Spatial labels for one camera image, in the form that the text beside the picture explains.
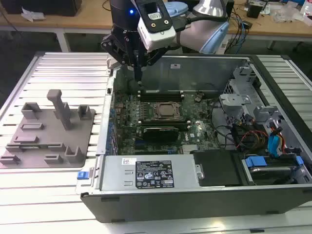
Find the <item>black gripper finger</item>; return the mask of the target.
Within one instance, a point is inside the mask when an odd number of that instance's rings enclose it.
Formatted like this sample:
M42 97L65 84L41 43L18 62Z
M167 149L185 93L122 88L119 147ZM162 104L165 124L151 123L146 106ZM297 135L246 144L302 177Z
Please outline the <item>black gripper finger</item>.
M142 79L142 68L155 64L166 52L171 50L171 47L164 47L160 49L147 52L141 47L138 51L138 82Z
M102 40L102 48L121 65L130 66L134 79L138 81L138 49L132 42L130 34L110 34Z

